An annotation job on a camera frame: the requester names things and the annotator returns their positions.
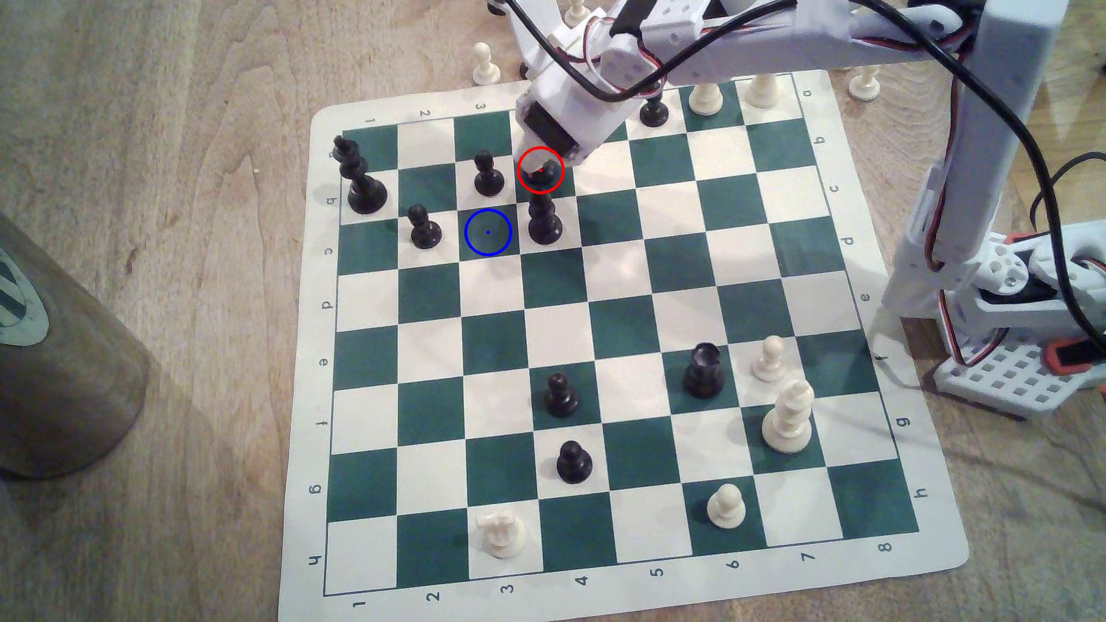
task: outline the white pawn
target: white pawn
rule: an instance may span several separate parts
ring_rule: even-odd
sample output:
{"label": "white pawn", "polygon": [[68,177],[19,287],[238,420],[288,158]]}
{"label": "white pawn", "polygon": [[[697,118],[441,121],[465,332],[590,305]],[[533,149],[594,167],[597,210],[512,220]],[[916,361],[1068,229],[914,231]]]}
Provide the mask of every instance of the white pawn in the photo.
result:
{"label": "white pawn", "polygon": [[787,373],[783,364],[783,340],[770,334],[761,343],[761,356],[753,363],[753,375],[762,382],[778,382]]}
{"label": "white pawn", "polygon": [[774,73],[758,73],[745,91],[745,103],[759,108],[771,108],[780,101],[780,83]]}
{"label": "white pawn", "polygon": [[722,529],[733,529],[745,519],[745,501],[741,490],[732,484],[723,484],[707,501],[707,518]]}
{"label": "white pawn", "polygon": [[796,380],[780,392],[775,407],[764,416],[761,436],[781,454],[794,454],[811,442],[811,404],[814,390],[805,380]]}
{"label": "white pawn", "polygon": [[514,557],[526,546],[526,527],[509,509],[477,517],[477,527],[483,530],[488,552],[494,557]]}
{"label": "white pawn", "polygon": [[879,65],[862,66],[860,73],[848,81],[848,94],[862,102],[875,100],[879,95],[877,73],[879,73]]}
{"label": "white pawn", "polygon": [[472,70],[472,82],[480,86],[499,82],[499,66],[491,62],[491,48],[487,43],[472,46],[472,55],[477,59],[477,69]]}
{"label": "white pawn", "polygon": [[718,114],[722,110],[722,90],[713,82],[696,84],[688,95],[688,107],[700,116]]}

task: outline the wooden table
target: wooden table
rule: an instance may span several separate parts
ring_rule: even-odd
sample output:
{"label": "wooden table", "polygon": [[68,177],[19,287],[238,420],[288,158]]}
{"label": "wooden table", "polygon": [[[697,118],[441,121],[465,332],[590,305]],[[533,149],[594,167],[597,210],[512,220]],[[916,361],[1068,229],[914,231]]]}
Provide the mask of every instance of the wooden table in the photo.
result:
{"label": "wooden table", "polygon": [[[1073,0],[1033,115],[1053,168],[1104,146],[1106,18]],[[507,23],[479,0],[6,2],[3,212],[147,344],[147,406],[106,459],[0,481],[0,619],[273,620],[295,353],[307,131],[342,102],[469,84]],[[847,74],[834,82],[844,93]],[[839,96],[890,258],[947,128],[933,63]],[[1102,169],[1061,191],[1102,216]],[[1019,160],[998,228],[1035,193]],[[907,322],[971,559],[953,571],[604,620],[1106,616],[1106,410],[1089,392],[1019,423],[938,396],[931,322]]]}

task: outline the chessboard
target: chessboard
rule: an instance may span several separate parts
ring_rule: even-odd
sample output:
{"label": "chessboard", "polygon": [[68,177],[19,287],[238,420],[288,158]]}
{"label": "chessboard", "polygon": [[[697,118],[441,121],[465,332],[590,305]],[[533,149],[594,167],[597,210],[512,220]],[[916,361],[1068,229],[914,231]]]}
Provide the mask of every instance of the chessboard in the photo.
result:
{"label": "chessboard", "polygon": [[[528,235],[515,99],[497,84],[338,105],[311,124],[280,619],[545,621],[954,568],[968,546],[897,319],[828,75],[779,76],[771,110],[721,85],[713,116],[668,89],[553,190],[563,235]],[[333,139],[387,189],[347,205]],[[487,149],[505,186],[473,189]],[[410,242],[407,207],[441,228]],[[786,376],[751,374],[768,335]],[[721,393],[689,395],[696,344]],[[554,417],[561,372],[578,407]],[[812,438],[761,425],[814,390]],[[593,458],[562,481],[559,448]],[[722,484],[747,515],[716,527]],[[511,510],[522,551],[477,517]]]}

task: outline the black pawn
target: black pawn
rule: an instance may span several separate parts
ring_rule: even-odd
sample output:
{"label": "black pawn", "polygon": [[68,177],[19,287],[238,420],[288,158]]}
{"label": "black pawn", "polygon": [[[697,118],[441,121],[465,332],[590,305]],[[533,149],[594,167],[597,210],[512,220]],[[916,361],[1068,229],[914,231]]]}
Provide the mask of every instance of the black pawn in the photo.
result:
{"label": "black pawn", "polygon": [[565,484],[580,484],[592,475],[592,455],[580,443],[566,440],[556,458],[556,474]]}
{"label": "black pawn", "polygon": [[411,243],[416,248],[434,248],[441,241],[441,227],[430,220],[426,214],[426,208],[415,204],[407,208],[407,219],[410,220]]}
{"label": "black pawn", "polygon": [[495,170],[495,160],[491,157],[491,152],[488,149],[480,149],[477,155],[472,156],[472,162],[477,165],[476,180],[472,185],[476,186],[477,191],[486,197],[493,197],[503,189],[503,174]]}
{"label": "black pawn", "polygon": [[357,214],[373,214],[384,207],[388,200],[388,189],[365,173],[368,165],[361,157],[357,143],[335,136],[332,155],[341,165],[338,174],[349,180],[349,207]]}
{"label": "black pawn", "polygon": [[700,343],[691,351],[691,364],[684,372],[684,388],[696,397],[713,397],[726,384],[722,352],[713,343]]}
{"label": "black pawn", "polygon": [[580,406],[576,390],[568,386],[568,379],[561,372],[550,375],[545,382],[549,391],[545,393],[545,410],[554,417],[567,417]]}
{"label": "black pawn", "polygon": [[549,194],[530,196],[530,239],[540,245],[551,245],[561,239],[561,218]]}
{"label": "black pawn", "polygon": [[660,93],[645,101],[645,105],[638,111],[638,118],[649,127],[660,127],[668,121],[668,106],[660,101]]}

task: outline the blue circle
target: blue circle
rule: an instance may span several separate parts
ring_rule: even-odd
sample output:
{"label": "blue circle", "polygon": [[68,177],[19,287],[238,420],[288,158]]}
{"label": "blue circle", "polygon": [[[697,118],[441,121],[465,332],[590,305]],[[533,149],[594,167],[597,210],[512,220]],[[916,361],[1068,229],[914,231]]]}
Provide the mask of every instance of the blue circle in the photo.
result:
{"label": "blue circle", "polygon": [[[495,252],[480,252],[479,250],[477,250],[477,248],[474,246],[472,246],[472,242],[469,240],[469,224],[471,224],[472,219],[476,217],[476,215],[480,214],[481,211],[494,211],[495,214],[499,214],[500,217],[503,218],[503,222],[507,222],[507,241],[503,242],[503,247],[500,248],[499,250],[497,250]],[[513,235],[514,235],[514,228],[511,227],[511,220],[508,219],[508,217],[507,217],[505,214],[503,214],[502,211],[500,211],[498,209],[493,209],[491,207],[486,207],[486,208],[478,209],[478,210],[473,211],[469,216],[469,219],[465,221],[465,243],[469,245],[469,248],[472,249],[472,252],[474,252],[477,255],[482,255],[484,257],[495,257],[497,255],[499,255],[499,253],[503,252],[504,250],[507,250],[507,247],[511,246],[511,237]]]}

